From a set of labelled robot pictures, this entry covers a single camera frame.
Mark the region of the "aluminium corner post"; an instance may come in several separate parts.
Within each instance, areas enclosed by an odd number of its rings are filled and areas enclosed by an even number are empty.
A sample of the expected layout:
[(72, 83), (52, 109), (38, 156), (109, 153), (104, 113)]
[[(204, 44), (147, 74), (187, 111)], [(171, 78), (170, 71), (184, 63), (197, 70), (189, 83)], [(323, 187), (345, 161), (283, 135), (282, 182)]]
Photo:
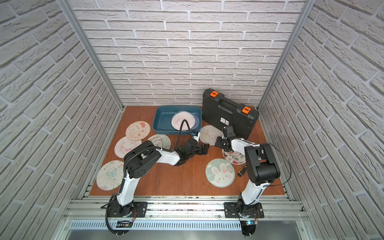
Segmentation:
[(295, 45), (295, 42), (297, 41), (297, 38), (298, 38), (302, 28), (304, 27), (311, 10), (313, 9), (315, 2), (316, 2), (316, 0), (308, 0), (305, 2), (304, 6), (302, 8), (302, 11), (299, 15), (299, 18), (298, 18), (298, 20), (297, 20), (297, 22), (293, 28), (293, 31), (291, 32), (291, 35), (287, 41), (287, 44), (286, 44), (286, 46), (282, 52), (282, 55), (281, 55), (281, 57), (277, 63), (277, 66), (274, 70), (274, 73), (273, 73), (273, 75), (272, 75), (272, 77), (271, 77), (271, 79), (267, 85), (267, 88), (266, 88), (266, 90), (262, 96), (262, 99), (259, 102), (259, 105), (257, 107), (258, 111), (260, 111), (262, 109), (263, 105), (265, 104), (267, 97), (268, 97), (268, 94), (272, 90), (274, 82), (277, 80), (278, 74), (279, 74), (280, 70), (283, 68), (285, 61), (288, 59), (289, 54), (291, 53), (291, 51)]
[(113, 87), (111, 80), (110, 80), (105, 68), (103, 67), (95, 49), (93, 48), (90, 39), (87, 37), (85, 30), (83, 29), (80, 21), (76, 17), (76, 14), (70, 5), (70, 2), (67, 0), (58, 0), (58, 4), (61, 7), (65, 16), (67, 17), (69, 23), (73, 27), (74, 32), (77, 34), (81, 44), (83, 45), (86, 53), (88, 54), (90, 60), (92, 61), (93, 65), (95, 66), (96, 70), (98, 71), (102, 81), (106, 85), (106, 88), (108, 89), (109, 93), (111, 94), (116, 105), (118, 106), (120, 111), (123, 112), (125, 107), (122, 104), (115, 88)]

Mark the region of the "white bear flower coaster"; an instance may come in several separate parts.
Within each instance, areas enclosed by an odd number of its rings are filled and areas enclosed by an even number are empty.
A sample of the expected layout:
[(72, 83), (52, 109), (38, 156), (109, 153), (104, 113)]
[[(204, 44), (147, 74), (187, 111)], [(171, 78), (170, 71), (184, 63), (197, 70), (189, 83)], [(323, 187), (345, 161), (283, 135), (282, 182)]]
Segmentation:
[(163, 149), (170, 149), (171, 147), (171, 140), (168, 136), (166, 135), (160, 135), (156, 134), (151, 136), (148, 141), (151, 141), (154, 146), (163, 148)]

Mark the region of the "pink rainbow unicorn coaster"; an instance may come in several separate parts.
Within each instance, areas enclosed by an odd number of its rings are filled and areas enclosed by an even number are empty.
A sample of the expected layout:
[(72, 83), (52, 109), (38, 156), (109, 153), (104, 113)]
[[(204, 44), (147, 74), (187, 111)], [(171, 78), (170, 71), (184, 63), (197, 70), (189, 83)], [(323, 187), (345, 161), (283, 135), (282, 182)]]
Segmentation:
[(129, 153), (141, 144), (141, 140), (132, 141), (129, 140), (127, 137), (123, 137), (115, 145), (115, 154), (118, 158), (123, 159), (127, 153)]

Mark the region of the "black plastic tool case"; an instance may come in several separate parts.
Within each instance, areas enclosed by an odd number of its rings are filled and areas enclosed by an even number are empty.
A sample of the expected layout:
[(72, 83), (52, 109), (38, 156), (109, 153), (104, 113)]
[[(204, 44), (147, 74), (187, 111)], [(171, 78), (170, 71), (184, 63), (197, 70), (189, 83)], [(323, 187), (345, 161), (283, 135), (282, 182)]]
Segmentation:
[(239, 138), (248, 139), (259, 115), (256, 109), (238, 104), (213, 89), (203, 93), (203, 120), (220, 130), (232, 126)]

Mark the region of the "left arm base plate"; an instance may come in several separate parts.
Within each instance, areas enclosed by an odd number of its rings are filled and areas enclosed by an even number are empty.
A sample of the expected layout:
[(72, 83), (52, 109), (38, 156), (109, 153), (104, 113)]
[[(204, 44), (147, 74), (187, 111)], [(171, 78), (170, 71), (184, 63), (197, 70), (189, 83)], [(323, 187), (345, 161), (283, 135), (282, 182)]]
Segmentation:
[(144, 218), (148, 207), (148, 202), (135, 202), (121, 206), (117, 200), (109, 204), (107, 217), (109, 218)]

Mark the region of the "aluminium corner post right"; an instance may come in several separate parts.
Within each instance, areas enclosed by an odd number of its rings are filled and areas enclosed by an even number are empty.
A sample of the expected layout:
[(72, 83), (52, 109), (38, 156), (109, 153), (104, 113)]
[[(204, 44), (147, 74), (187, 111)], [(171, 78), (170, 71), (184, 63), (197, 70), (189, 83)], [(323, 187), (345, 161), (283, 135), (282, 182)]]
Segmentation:
[(258, 111), (260, 111), (262, 109), (263, 105), (265, 104), (267, 97), (268, 97), (268, 94), (272, 90), (274, 82), (277, 80), (278, 74), (279, 74), (280, 70), (283, 68), (285, 61), (288, 59), (289, 54), (291, 53), (291, 51), (295, 45), (295, 42), (297, 41), (297, 38), (298, 38), (302, 28), (304, 27), (311, 10), (313, 9), (315, 2), (316, 2), (316, 0), (308, 0), (305, 2), (304, 6), (302, 8), (302, 11), (299, 15), (299, 18), (298, 18), (298, 20), (297, 20), (297, 22), (293, 28), (293, 31), (291, 32), (291, 35), (287, 41), (287, 44), (286, 44), (286, 46), (282, 52), (282, 55), (281, 55), (281, 57), (277, 63), (277, 66), (274, 70), (274, 73), (273, 73), (273, 75), (272, 75), (272, 77), (271, 77), (271, 79), (267, 85), (267, 88), (266, 88), (266, 90), (262, 96), (262, 99), (259, 102), (259, 105), (257, 107)]

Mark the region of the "green white bunny coaster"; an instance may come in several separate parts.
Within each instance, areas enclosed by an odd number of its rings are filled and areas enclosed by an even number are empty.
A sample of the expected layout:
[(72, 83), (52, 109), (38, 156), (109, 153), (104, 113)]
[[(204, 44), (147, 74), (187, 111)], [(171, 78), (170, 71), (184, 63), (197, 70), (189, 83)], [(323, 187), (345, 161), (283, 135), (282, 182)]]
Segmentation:
[(217, 188), (226, 188), (235, 180), (232, 164), (224, 159), (214, 159), (206, 166), (206, 177), (209, 183)]

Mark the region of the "teal plastic storage box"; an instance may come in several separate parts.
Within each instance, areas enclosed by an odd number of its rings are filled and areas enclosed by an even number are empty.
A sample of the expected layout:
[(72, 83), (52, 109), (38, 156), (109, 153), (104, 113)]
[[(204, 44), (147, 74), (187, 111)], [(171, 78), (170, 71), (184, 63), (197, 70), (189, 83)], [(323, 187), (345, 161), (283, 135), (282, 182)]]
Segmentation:
[(174, 114), (180, 111), (186, 111), (192, 114), (197, 114), (200, 117), (202, 128), (202, 109), (197, 106), (161, 106), (158, 107), (153, 121), (153, 129), (160, 135), (178, 135), (179, 130), (172, 127), (171, 120)]

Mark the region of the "aluminium corner post left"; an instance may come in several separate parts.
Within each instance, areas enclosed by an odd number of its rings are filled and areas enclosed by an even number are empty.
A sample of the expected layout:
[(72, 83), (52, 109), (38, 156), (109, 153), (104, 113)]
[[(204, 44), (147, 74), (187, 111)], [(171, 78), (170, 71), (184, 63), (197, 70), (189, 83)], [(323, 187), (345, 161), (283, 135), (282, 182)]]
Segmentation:
[(108, 89), (109, 93), (111, 94), (116, 105), (118, 106), (120, 111), (123, 112), (125, 107), (122, 104), (115, 88), (113, 87), (111, 80), (110, 80), (105, 68), (103, 67), (95, 49), (93, 48), (90, 39), (87, 37), (85, 30), (83, 29), (80, 21), (76, 17), (76, 14), (70, 5), (70, 2), (67, 0), (58, 0), (58, 4), (61, 7), (65, 16), (67, 17), (69, 23), (73, 27), (74, 32), (77, 34), (81, 44), (83, 45), (86, 53), (88, 54), (90, 60), (92, 61), (93, 65), (95, 66), (96, 70), (98, 71), (102, 81), (106, 85), (106, 88)]

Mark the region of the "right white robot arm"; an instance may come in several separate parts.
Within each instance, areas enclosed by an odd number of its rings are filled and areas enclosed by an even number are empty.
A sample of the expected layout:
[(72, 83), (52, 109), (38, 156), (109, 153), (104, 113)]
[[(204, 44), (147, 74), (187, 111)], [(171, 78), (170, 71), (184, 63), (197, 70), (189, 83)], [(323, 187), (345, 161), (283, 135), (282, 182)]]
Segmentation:
[(215, 146), (227, 152), (239, 152), (246, 157), (249, 181), (238, 200), (238, 209), (249, 209), (258, 204), (265, 189), (281, 174), (271, 144), (249, 142), (237, 137), (232, 126), (226, 126)]

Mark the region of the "black yellow screwdriver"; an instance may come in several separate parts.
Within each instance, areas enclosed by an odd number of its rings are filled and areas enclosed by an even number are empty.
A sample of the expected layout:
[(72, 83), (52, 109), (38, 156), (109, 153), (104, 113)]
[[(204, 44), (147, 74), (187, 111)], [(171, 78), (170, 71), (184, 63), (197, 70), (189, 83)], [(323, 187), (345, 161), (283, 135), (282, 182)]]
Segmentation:
[(238, 177), (242, 177), (247, 172), (247, 166), (244, 166), (242, 169), (238, 172)]

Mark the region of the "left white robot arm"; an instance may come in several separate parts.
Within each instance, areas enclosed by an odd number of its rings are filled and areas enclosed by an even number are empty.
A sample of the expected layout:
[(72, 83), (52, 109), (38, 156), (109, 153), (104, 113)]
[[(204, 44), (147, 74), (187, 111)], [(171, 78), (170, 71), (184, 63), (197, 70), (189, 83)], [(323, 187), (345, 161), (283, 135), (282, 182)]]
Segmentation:
[(200, 145), (192, 138), (175, 150), (157, 147), (151, 141), (146, 141), (134, 148), (124, 157), (124, 176), (116, 197), (119, 205), (126, 207), (132, 204), (140, 178), (145, 176), (156, 163), (181, 166), (195, 155), (206, 155), (209, 147), (208, 144)]

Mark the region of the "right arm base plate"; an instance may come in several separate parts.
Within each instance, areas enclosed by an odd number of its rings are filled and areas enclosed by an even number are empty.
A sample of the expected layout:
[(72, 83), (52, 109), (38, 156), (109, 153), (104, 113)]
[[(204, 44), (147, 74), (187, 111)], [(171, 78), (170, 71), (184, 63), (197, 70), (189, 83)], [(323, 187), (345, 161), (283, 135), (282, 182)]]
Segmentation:
[(256, 218), (265, 217), (261, 203), (245, 205), (243, 202), (224, 202), (224, 213), (226, 218)]

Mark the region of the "blue pink bunny coaster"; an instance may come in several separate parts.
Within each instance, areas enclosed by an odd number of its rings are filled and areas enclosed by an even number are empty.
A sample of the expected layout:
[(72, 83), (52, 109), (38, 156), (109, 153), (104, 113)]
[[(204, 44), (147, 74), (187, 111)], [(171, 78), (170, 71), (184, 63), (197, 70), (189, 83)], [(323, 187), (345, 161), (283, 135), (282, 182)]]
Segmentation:
[(192, 130), (199, 130), (201, 128), (200, 127), (200, 123), (201, 123), (200, 117), (197, 114), (193, 114), (193, 116), (195, 118), (195, 123), (194, 123), (194, 126), (192, 127)]

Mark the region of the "butterfly pastel coaster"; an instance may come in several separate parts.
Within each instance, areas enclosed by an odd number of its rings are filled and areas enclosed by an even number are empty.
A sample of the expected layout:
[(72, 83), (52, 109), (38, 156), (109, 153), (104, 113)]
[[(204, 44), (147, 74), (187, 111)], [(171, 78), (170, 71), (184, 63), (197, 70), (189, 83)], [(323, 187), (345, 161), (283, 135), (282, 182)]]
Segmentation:
[(96, 183), (99, 189), (111, 191), (119, 187), (124, 176), (124, 162), (114, 160), (101, 167), (97, 174)]

